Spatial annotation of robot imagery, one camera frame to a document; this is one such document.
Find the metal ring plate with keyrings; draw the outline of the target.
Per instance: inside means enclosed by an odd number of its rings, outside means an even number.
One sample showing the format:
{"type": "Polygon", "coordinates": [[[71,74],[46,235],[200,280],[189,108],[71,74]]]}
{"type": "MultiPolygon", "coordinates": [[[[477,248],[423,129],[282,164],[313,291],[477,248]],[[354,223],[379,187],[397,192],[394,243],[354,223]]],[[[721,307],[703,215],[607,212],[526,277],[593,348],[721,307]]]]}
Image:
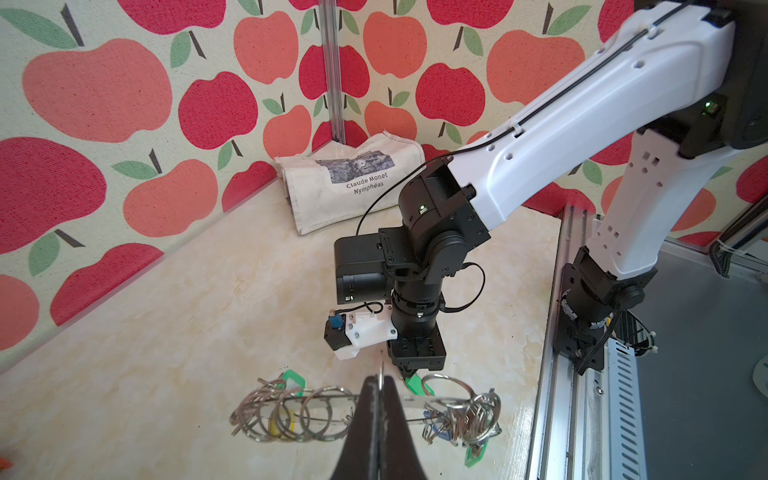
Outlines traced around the metal ring plate with keyrings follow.
{"type": "MultiPolygon", "coordinates": [[[[341,385],[312,388],[293,370],[274,379],[260,378],[229,416],[232,434],[258,443],[335,442],[358,437],[363,450],[382,448],[388,434],[386,408],[395,411],[395,426],[413,446],[420,429],[431,445],[444,441],[465,450],[464,465],[481,461],[489,441],[502,433],[502,401],[495,390],[474,390],[468,383],[440,373],[416,375],[401,394],[379,373],[360,393],[341,385]]],[[[382,453],[374,453],[383,459],[382,453]]]]}

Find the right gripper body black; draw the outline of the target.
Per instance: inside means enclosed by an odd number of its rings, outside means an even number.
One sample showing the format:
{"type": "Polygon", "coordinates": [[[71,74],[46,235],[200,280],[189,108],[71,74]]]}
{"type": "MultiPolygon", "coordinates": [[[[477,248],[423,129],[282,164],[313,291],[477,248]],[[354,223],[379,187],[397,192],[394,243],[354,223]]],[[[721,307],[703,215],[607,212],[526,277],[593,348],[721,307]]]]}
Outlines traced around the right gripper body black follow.
{"type": "Polygon", "coordinates": [[[415,374],[418,370],[442,371],[447,356],[438,326],[427,337],[389,340],[387,353],[401,374],[415,374]]]}

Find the green tag with silver key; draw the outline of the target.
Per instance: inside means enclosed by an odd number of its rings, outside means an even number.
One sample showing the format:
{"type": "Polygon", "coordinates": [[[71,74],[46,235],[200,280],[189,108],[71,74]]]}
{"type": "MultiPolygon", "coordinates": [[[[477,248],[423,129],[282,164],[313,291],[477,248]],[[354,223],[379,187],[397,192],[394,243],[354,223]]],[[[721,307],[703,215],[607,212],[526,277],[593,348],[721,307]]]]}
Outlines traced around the green tag with silver key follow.
{"type": "Polygon", "coordinates": [[[403,380],[406,388],[417,396],[430,396],[434,397],[434,390],[428,385],[428,382],[434,379],[433,374],[427,374],[424,377],[420,377],[417,374],[403,380]]]}

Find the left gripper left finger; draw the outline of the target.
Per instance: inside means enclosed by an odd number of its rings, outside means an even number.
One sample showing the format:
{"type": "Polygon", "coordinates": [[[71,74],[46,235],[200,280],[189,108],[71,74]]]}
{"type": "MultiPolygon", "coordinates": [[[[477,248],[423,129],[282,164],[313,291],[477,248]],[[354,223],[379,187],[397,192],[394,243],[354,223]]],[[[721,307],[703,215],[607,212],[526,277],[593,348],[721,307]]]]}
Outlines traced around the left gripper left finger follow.
{"type": "Polygon", "coordinates": [[[364,380],[332,480],[379,478],[380,388],[379,376],[364,380]]]}

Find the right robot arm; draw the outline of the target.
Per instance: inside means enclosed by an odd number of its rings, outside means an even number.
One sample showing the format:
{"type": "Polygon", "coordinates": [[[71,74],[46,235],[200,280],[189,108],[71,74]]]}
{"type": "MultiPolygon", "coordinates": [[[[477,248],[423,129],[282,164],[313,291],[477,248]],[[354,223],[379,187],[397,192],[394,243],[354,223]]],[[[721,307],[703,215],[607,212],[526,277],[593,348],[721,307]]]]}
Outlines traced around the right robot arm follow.
{"type": "Polygon", "coordinates": [[[409,173],[396,184],[400,226],[335,242],[326,343],[340,359],[385,344],[405,377],[441,370],[443,280],[525,201],[624,136],[631,155],[611,207],[565,267],[560,352],[578,373],[602,369],[608,334],[644,299],[663,241],[699,191],[766,142],[766,3],[639,10],[507,124],[409,173]]]}

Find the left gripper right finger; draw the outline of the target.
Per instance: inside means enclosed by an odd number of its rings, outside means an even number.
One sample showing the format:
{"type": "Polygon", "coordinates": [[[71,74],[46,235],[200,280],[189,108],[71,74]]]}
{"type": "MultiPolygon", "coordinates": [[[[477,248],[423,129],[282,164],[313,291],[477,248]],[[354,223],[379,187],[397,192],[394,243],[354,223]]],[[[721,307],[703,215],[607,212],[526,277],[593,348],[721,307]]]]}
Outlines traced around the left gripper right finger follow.
{"type": "Polygon", "coordinates": [[[391,376],[383,377],[379,392],[379,478],[426,479],[391,376]]]}

